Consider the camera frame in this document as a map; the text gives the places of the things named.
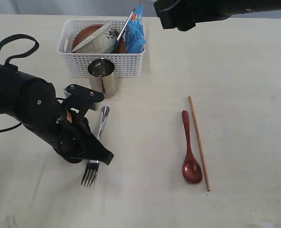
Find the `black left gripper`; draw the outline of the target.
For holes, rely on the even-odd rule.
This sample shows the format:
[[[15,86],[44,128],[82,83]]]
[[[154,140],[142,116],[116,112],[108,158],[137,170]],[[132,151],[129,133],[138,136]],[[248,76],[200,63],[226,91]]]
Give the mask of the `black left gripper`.
[[[51,83],[41,78],[21,84],[17,118],[69,163],[98,160],[109,165],[114,154],[91,133],[85,118],[90,104],[76,95],[59,102]]]

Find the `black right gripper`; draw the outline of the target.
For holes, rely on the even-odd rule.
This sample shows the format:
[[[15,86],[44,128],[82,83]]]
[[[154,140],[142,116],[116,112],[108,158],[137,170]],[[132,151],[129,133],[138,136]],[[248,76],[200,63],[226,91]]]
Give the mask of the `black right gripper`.
[[[157,0],[154,9],[163,29],[188,31],[197,23],[225,20],[214,0]]]

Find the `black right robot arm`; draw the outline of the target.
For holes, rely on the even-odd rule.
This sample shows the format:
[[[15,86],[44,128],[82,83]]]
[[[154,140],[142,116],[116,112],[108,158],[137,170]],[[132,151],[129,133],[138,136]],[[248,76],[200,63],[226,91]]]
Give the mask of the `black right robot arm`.
[[[232,15],[281,10],[281,0],[157,0],[154,9],[164,29],[188,31],[197,23]]]

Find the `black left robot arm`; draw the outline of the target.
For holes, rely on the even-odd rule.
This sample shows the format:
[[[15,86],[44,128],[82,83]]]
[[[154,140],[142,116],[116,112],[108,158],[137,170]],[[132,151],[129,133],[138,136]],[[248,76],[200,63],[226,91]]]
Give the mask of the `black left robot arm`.
[[[110,164],[113,153],[94,136],[85,118],[104,95],[77,84],[68,85],[65,94],[59,102],[52,83],[0,64],[0,114],[17,119],[70,163]]]

